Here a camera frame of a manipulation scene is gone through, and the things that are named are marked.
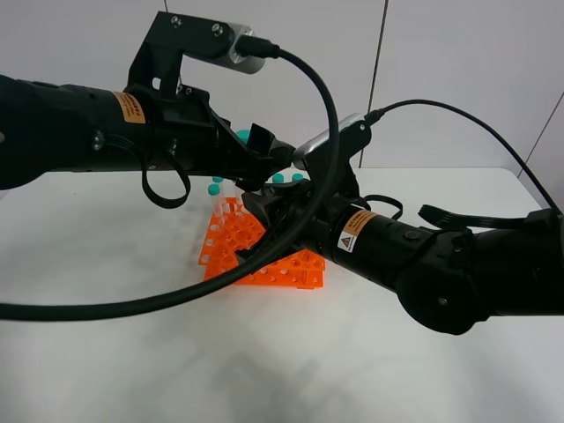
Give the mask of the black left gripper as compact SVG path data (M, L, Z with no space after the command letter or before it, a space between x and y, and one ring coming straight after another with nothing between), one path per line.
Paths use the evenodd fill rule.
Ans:
M209 104L208 92L188 85L166 98L146 93L143 110L152 126L155 149L178 162L189 175L220 176L244 191L258 191L277 172L290 167L295 148L253 123L246 146Z

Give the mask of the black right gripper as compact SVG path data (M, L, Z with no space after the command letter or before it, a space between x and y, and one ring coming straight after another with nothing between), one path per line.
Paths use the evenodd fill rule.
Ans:
M253 246L235 251L237 263L253 261L256 255L271 249L272 245L279 245L279 239L290 232L294 221L301 219L308 209L315 190L314 181L305 178L297 182L266 183L257 192L244 192L241 199L245 209L262 224L265 233ZM360 187L352 167L345 163L338 172L330 195L321 203L293 242L270 256L269 262L286 258L302 249L318 251L322 240L329 235L330 227L338 213L349 204L364 209L366 199L360 195Z

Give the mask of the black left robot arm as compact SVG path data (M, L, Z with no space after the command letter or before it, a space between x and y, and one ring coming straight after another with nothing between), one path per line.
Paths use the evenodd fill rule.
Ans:
M1 187L47 172L137 171L145 160L253 189L291 164L293 146L256 124L242 141L209 99L190 87L166 99L141 85L121 93L2 77Z

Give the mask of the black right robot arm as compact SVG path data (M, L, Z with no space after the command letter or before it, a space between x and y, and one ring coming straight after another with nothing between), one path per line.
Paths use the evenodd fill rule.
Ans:
M492 316L563 312L563 216L457 214L423 205L422 226L385 216L344 168L285 255L305 249L394 293L430 330L460 335Z

